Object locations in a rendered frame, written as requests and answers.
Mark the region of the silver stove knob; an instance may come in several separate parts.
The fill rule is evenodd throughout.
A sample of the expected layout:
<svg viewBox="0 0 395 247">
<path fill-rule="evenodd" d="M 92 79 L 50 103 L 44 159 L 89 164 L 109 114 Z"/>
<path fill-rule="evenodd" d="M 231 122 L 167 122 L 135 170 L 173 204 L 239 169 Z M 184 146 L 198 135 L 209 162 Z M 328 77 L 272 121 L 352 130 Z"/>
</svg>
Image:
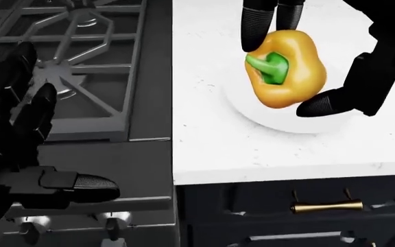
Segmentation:
<svg viewBox="0 0 395 247">
<path fill-rule="evenodd" d="M 51 226 L 51 218 L 47 215 L 16 217 L 14 222 L 19 227 L 19 234 L 30 246 L 35 246 Z"/>
<path fill-rule="evenodd" d="M 101 247 L 127 247 L 125 239 L 120 237 L 120 232 L 131 225 L 131 212 L 99 213 L 95 217 L 108 234 L 108 238 L 102 240 Z"/>
</svg>

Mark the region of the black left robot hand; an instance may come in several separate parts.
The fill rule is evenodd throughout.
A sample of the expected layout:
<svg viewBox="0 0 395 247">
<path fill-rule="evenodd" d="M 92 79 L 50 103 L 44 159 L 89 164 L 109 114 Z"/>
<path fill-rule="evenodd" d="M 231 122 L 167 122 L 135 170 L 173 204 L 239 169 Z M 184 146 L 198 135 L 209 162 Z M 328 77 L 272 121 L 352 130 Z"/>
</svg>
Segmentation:
<svg viewBox="0 0 395 247">
<path fill-rule="evenodd" d="M 51 131 L 55 87 L 44 84 L 17 117 L 11 114 L 29 88 L 36 59 L 34 45 L 25 42 L 0 61 L 0 219 L 13 203 L 26 209 L 65 209 L 72 202 L 105 202 L 120 195 L 118 185 L 107 178 L 40 166 L 38 146 Z"/>
</svg>

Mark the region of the dark navy cabinet drawer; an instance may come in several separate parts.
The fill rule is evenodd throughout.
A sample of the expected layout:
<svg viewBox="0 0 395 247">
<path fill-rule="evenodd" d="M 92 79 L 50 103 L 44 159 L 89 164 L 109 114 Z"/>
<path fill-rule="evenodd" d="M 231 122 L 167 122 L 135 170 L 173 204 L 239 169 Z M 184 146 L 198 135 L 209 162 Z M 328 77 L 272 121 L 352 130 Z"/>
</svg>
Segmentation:
<svg viewBox="0 0 395 247">
<path fill-rule="evenodd" d="M 201 224 L 188 232 L 184 247 L 395 247 L 395 217 Z"/>
<path fill-rule="evenodd" d="M 182 185 L 182 224 L 242 228 L 395 217 L 395 176 Z"/>
</svg>

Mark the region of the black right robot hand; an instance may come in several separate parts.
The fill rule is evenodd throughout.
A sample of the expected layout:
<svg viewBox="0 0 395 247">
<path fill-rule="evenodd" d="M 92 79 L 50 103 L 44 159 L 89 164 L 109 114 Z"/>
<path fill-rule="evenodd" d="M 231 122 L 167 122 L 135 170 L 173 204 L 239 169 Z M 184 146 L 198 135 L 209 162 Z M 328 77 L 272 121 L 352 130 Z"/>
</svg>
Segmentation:
<svg viewBox="0 0 395 247">
<path fill-rule="evenodd" d="M 241 47 L 247 53 L 258 49 L 270 32 L 297 30 L 306 0 L 243 0 Z M 395 82 L 395 0 L 342 0 L 367 16 L 374 50 L 354 60 L 337 89 L 321 90 L 298 103 L 298 117 L 325 117 L 350 110 L 374 116 Z"/>
</svg>

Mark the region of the grey gas stove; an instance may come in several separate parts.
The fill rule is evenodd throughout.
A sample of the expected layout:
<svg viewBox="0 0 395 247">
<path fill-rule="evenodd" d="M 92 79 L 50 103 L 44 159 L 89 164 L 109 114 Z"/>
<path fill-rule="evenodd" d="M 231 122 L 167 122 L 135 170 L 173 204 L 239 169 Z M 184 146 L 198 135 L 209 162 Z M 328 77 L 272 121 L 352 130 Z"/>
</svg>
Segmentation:
<svg viewBox="0 0 395 247">
<path fill-rule="evenodd" d="M 113 180 L 120 197 L 64 210 L 16 203 L 0 221 L 0 247 L 101 247 L 108 234 L 95 216 L 118 211 L 132 213 L 120 232 L 127 247 L 180 247 L 171 164 L 171 24 L 172 0 L 147 0 L 126 141 L 47 139 L 39 148 L 41 165 Z M 14 219 L 37 215 L 49 216 L 51 226 L 30 246 Z"/>
</svg>

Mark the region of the white round plate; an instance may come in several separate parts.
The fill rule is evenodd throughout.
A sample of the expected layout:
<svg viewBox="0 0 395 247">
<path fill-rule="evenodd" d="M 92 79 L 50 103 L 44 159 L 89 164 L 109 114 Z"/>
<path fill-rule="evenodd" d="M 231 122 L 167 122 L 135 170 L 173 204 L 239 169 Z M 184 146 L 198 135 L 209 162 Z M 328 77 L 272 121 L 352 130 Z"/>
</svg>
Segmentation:
<svg viewBox="0 0 395 247">
<path fill-rule="evenodd" d="M 264 106 L 254 94 L 247 76 L 245 56 L 240 50 L 230 53 L 228 64 L 224 67 L 228 78 L 222 88 L 233 108 L 250 121 L 278 131 L 317 134 L 340 129 L 357 114 L 352 110 L 338 115 L 304 118 L 296 115 L 299 104 L 280 109 Z"/>
</svg>

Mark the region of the round gas burner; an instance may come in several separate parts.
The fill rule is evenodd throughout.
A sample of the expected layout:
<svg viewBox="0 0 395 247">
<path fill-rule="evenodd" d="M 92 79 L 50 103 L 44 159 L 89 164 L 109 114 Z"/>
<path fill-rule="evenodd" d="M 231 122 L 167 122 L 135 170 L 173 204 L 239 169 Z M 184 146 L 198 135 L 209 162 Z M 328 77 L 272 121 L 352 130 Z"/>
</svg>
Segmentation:
<svg viewBox="0 0 395 247">
<path fill-rule="evenodd" d="M 38 63 L 34 68 L 32 83 L 27 94 L 34 96 L 39 88 L 48 82 L 56 88 L 58 99 L 64 100 L 76 94 L 71 83 L 81 86 L 85 77 L 85 75 L 73 75 L 70 65 L 65 61 L 60 64 L 54 63 L 53 60 Z"/>
</svg>

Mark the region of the grey cast iron stove grate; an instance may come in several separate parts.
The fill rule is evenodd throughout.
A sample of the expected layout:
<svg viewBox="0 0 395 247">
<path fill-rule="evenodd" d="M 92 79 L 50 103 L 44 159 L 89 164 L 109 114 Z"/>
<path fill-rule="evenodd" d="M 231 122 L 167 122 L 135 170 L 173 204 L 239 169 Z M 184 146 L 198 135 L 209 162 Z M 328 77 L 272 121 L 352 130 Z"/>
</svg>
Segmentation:
<svg viewBox="0 0 395 247">
<path fill-rule="evenodd" d="M 147 0 L 0 0 L 0 60 L 22 40 L 38 63 L 85 75 L 59 100 L 49 141 L 122 142 L 139 64 Z"/>
</svg>

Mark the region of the yellow bell pepper green stem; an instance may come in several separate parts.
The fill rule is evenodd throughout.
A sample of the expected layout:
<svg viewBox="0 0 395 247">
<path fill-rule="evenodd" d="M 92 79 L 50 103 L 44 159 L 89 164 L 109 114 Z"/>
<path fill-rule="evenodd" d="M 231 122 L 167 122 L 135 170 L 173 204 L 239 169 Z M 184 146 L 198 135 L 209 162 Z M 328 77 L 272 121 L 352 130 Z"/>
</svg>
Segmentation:
<svg viewBox="0 0 395 247">
<path fill-rule="evenodd" d="M 269 108 L 286 108 L 318 94 L 326 69 L 312 38 L 298 30 L 270 32 L 245 59 L 254 94 Z"/>
</svg>

